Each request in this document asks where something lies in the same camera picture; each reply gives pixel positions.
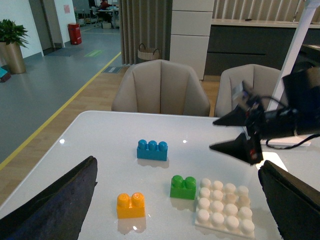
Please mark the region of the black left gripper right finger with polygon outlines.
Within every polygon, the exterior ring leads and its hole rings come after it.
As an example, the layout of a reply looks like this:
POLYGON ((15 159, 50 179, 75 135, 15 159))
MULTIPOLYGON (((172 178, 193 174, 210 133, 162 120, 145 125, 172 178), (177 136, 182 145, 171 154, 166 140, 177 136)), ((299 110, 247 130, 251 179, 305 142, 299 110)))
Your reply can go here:
POLYGON ((266 160, 258 178, 284 240, 320 238, 320 192, 266 160))

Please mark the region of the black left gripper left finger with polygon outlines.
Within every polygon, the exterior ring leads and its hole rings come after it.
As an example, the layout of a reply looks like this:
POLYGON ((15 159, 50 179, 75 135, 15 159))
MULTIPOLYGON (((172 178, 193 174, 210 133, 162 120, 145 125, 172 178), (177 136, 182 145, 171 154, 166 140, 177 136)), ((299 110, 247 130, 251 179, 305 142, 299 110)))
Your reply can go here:
POLYGON ((98 161, 89 156, 0 220, 2 240, 76 240, 90 207, 98 161))

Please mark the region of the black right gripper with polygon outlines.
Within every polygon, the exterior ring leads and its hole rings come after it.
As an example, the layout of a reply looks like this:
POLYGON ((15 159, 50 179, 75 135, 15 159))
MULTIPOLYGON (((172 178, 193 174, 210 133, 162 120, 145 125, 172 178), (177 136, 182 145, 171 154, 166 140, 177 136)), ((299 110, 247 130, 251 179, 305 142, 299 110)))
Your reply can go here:
POLYGON ((295 135, 299 111, 283 105, 282 108, 265 111, 262 97, 250 97, 247 108, 237 105, 234 110, 213 121, 215 126, 246 126, 247 137, 241 133, 235 140, 209 146, 211 150, 232 156, 250 165, 263 160, 260 140, 285 138, 295 135))

